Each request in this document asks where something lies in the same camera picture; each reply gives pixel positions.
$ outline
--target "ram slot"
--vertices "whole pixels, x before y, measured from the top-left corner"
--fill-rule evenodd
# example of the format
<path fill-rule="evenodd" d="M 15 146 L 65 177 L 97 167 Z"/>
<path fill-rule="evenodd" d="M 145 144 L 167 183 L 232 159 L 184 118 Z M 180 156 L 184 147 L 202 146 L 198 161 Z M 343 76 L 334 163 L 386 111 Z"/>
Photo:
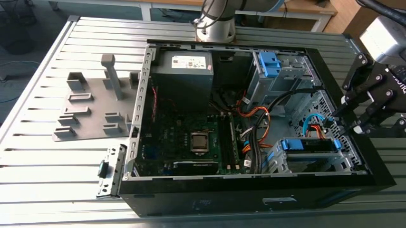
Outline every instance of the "ram slot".
<path fill-rule="evenodd" d="M 227 170 L 235 169 L 235 158 L 234 158 L 232 137 L 231 137 L 228 116 L 218 117 L 218 135 L 219 135 L 219 144 L 222 150 L 223 168 Z"/>

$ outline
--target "table leg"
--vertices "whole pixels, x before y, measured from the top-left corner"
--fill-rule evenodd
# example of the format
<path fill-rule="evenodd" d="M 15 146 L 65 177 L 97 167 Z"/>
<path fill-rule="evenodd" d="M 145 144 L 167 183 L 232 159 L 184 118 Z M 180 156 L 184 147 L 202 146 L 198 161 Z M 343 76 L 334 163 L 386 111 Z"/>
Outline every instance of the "table leg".
<path fill-rule="evenodd" d="M 140 12 L 141 12 L 141 19 L 151 21 L 152 4 L 148 2 L 140 2 L 139 7 L 140 7 Z"/>
<path fill-rule="evenodd" d="M 315 25 L 311 28 L 312 32 L 323 32 L 327 23 L 330 21 L 331 15 L 320 15 L 318 18 L 318 21 L 315 22 Z"/>

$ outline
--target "blue cable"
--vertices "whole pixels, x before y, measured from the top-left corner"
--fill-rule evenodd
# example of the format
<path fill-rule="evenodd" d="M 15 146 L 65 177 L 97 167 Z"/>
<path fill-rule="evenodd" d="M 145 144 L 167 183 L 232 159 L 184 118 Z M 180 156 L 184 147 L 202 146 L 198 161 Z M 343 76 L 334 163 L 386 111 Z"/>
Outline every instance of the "blue cable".
<path fill-rule="evenodd" d="M 16 100 L 19 97 L 20 97 L 20 96 L 17 96 L 17 97 L 15 97 L 13 99 L 9 99 L 9 100 L 7 100 L 7 101 L 0 101 L 0 104 L 3 104 L 3 103 L 5 103 L 5 102 L 9 102 L 9 101 L 13 101 L 13 100 Z"/>
<path fill-rule="evenodd" d="M 312 113 L 307 116 L 304 122 L 303 122 L 303 136 L 306 136 L 306 131 L 307 131 L 307 128 L 308 128 L 308 122 L 311 120 L 311 117 L 316 116 L 322 121 L 326 119 L 324 116 L 319 113 Z"/>

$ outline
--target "floor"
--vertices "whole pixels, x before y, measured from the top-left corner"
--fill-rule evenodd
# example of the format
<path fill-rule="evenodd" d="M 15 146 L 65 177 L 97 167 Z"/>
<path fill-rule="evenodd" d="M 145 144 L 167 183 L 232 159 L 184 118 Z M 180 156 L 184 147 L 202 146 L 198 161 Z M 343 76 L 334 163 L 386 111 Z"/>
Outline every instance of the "floor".
<path fill-rule="evenodd" d="M 47 1 L 33 0 L 33 4 L 35 6 L 32 7 L 32 10 L 37 18 L 37 23 L 28 26 L 27 30 L 31 38 L 36 42 L 36 48 L 28 54 L 9 55 L 0 47 L 0 65 L 16 60 L 41 62 L 69 15 L 141 20 L 140 9 L 136 7 L 60 2 L 60 10 L 52 11 Z M 152 20 L 155 21 L 175 21 L 187 23 L 198 16 L 198 12 L 161 12 L 159 9 L 152 9 Z M 35 69 L 35 63 L 15 63 L 1 66 L 0 68 L 0 74 L 8 75 L 7 80 L 0 81 L 0 124 L 5 120 L 5 117 L 17 100 L 16 98 L 25 88 Z"/>

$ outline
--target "wooden desk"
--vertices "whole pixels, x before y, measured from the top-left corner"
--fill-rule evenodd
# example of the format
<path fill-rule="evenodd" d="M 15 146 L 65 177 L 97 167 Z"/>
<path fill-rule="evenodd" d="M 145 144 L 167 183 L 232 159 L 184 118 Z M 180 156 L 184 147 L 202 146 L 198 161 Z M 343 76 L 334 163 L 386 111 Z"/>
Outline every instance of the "wooden desk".
<path fill-rule="evenodd" d="M 88 3 L 99 5 L 116 5 L 140 7 L 143 20 L 151 21 L 151 8 L 171 10 L 200 11 L 203 0 L 59 0 L 60 2 Z M 326 8 L 315 5 L 315 0 L 291 0 L 287 5 L 287 18 L 315 20 L 312 32 L 322 32 L 331 16 L 336 14 L 334 6 L 328 3 Z M 236 14 L 283 17 L 284 7 L 278 12 L 236 11 Z"/>

